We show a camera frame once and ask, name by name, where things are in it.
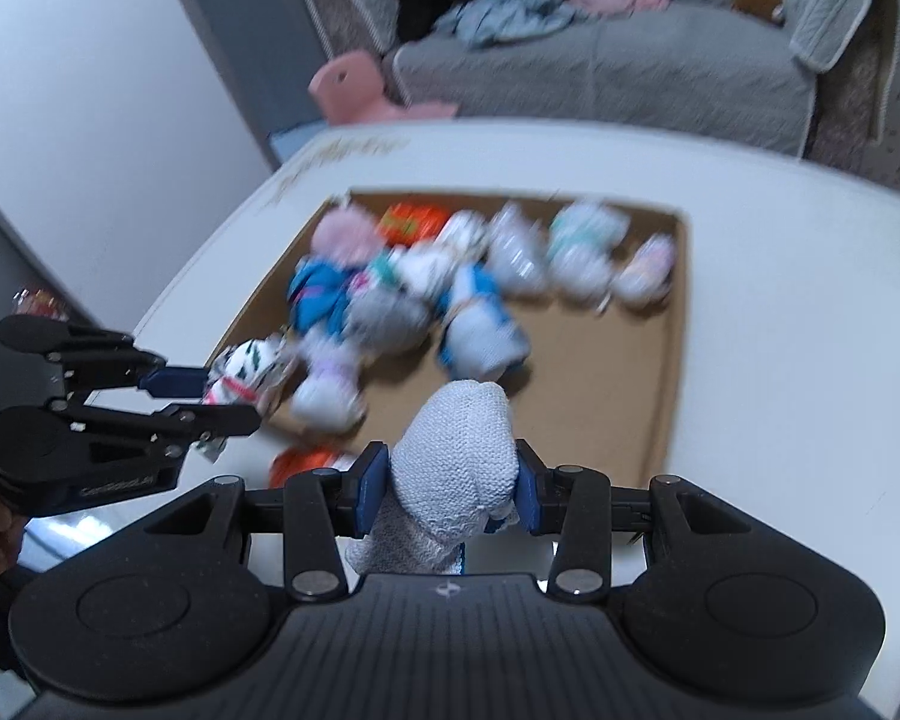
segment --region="table surface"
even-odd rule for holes
[[[317,206],[353,187],[596,193],[682,211],[690,300],[667,469],[874,589],[887,635],[863,696],[893,714],[900,699],[899,194],[744,146],[614,125],[471,119],[333,129],[194,255],[137,328],[140,346],[177,365],[203,365]],[[95,402],[161,405],[139,392],[108,392]],[[261,487],[285,445],[261,431],[232,442],[216,466],[192,452],[181,489],[234,471]],[[124,524],[170,497],[110,507],[106,517]],[[279,565],[260,570],[276,576]]]

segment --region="sofa seat cushion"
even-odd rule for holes
[[[760,20],[675,2],[485,50],[430,36],[391,65],[408,103],[459,103],[462,116],[624,122],[799,156],[816,76],[788,42]]]

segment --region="brown plush toy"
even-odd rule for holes
[[[731,7],[776,26],[782,25],[785,19],[783,0],[733,0]]]

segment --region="sofa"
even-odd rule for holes
[[[480,50],[442,35],[400,45],[397,0],[305,1],[327,55],[367,50],[402,103],[659,127],[850,172],[882,134],[898,49],[898,0],[783,0],[782,28],[732,0],[674,0]]]

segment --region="cardboard box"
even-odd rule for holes
[[[572,201],[436,191],[351,191],[351,196],[376,215],[394,202],[418,202],[452,211],[473,209],[487,218],[506,201],[517,199],[528,218],[547,226]],[[509,302],[530,337],[532,352],[526,369],[501,385],[511,399],[514,435],[528,440],[545,464],[589,466],[610,476],[615,485],[642,487],[663,467],[677,407],[687,306],[687,229],[674,214],[624,202],[613,205],[631,216],[631,229],[616,257],[629,258],[655,232],[674,236],[677,266],[668,298],[642,312],[615,301],[602,317],[557,299],[546,304]],[[231,344],[264,338],[287,323],[287,285],[330,207],[324,204],[290,244],[234,319],[214,356]],[[390,446],[399,441],[419,408],[447,381],[434,358],[437,333],[434,324],[432,343],[419,353],[381,358],[365,369],[367,419],[336,443],[359,451],[370,440]],[[271,415],[269,424],[296,432],[285,409]]]

